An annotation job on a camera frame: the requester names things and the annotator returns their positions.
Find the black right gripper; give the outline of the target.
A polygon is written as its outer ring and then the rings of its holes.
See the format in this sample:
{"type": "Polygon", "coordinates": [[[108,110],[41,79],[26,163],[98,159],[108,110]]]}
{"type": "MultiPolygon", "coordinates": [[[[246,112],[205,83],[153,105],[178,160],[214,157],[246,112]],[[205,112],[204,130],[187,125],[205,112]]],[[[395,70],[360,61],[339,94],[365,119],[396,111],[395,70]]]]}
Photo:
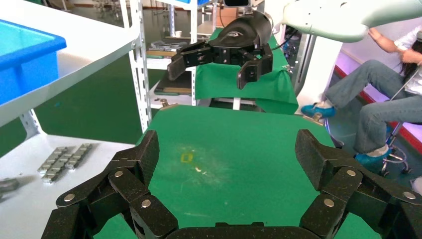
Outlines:
{"type": "Polygon", "coordinates": [[[273,53],[268,44],[272,28],[272,19],[262,12],[240,16],[208,43],[199,41],[178,50],[167,66],[168,80],[175,81],[187,68],[211,62],[242,65],[236,79],[242,90],[273,71],[273,53]]]}

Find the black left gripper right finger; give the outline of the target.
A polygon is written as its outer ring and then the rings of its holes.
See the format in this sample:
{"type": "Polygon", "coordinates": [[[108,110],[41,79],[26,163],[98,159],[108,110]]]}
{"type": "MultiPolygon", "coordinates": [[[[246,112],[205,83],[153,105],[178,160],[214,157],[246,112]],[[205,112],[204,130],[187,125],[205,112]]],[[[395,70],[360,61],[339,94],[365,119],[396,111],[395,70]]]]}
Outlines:
{"type": "Polygon", "coordinates": [[[367,170],[341,149],[321,144],[307,129],[297,133],[296,158],[319,195],[300,227],[332,239],[349,214],[383,239],[422,236],[422,198],[413,190],[367,170]]]}

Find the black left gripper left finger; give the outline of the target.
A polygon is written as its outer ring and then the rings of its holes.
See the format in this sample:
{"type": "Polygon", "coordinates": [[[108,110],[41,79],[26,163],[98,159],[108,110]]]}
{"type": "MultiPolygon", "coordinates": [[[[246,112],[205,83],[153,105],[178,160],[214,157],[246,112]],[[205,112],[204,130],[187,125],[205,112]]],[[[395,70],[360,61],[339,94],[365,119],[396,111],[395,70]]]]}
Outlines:
{"type": "Polygon", "coordinates": [[[148,188],[159,152],[154,130],[139,145],[117,152],[101,173],[57,198],[42,237],[91,239],[116,215],[139,239],[168,237],[178,221],[148,188]]]}

